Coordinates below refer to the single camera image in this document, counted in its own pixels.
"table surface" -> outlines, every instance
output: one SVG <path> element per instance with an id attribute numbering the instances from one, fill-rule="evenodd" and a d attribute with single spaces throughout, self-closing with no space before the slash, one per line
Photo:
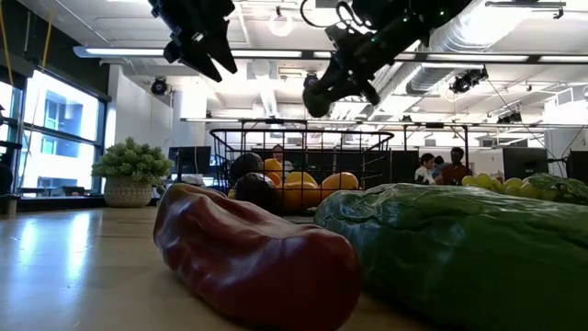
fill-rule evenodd
<path id="1" fill-rule="evenodd" d="M 0 330 L 244 330 L 164 265 L 152 239 L 155 213 L 65 211 L 0 221 Z M 432 329 L 366 295 L 341 328 Z"/>

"white flower pot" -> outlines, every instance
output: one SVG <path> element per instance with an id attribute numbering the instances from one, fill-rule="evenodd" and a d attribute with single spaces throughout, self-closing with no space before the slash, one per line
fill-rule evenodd
<path id="1" fill-rule="evenodd" d="M 151 183 L 138 182 L 129 177 L 109 177 L 104 187 L 104 200 L 110 207 L 145 207 L 152 196 Z"/>

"red bell pepper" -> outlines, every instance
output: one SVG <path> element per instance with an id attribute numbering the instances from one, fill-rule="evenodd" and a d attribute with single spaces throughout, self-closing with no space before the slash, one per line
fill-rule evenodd
<path id="1" fill-rule="evenodd" d="M 169 188 L 153 238 L 191 291 L 249 325 L 336 330 L 359 297 L 359 262 L 341 235 L 214 190 Z"/>

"green plant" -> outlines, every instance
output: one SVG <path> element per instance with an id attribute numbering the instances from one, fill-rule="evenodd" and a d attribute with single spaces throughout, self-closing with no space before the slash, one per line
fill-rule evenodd
<path id="1" fill-rule="evenodd" d="M 161 183 L 169 175 L 174 163 L 165 158 L 162 149 L 148 143 L 138 144 L 131 137 L 107 149 L 100 160 L 92 165 L 95 177 L 131 177 L 136 181 Z"/>

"wire basket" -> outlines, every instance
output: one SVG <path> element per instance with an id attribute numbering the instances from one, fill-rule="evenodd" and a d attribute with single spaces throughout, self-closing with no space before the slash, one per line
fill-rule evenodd
<path id="1" fill-rule="evenodd" d="M 247 122 L 255 125 L 246 128 Z M 260 122 L 291 127 L 256 128 Z M 305 120 L 244 120 L 241 128 L 214 129 L 209 133 L 214 139 L 218 165 L 217 189 L 231 196 L 231 188 L 236 187 L 237 199 L 249 200 L 274 213 L 300 214 L 317 207 L 339 189 L 368 189 L 390 183 L 389 141 L 394 135 L 389 132 L 309 129 Z M 274 157 L 273 149 L 278 144 L 283 149 L 283 160 L 289 161 L 293 169 L 266 168 L 266 160 Z M 234 176 L 235 160 L 250 153 L 264 161 L 261 169 L 253 172 L 264 175 L 255 175 L 257 178 L 273 182 L 268 185 L 271 192 L 266 185 L 245 185 L 247 178 Z"/>

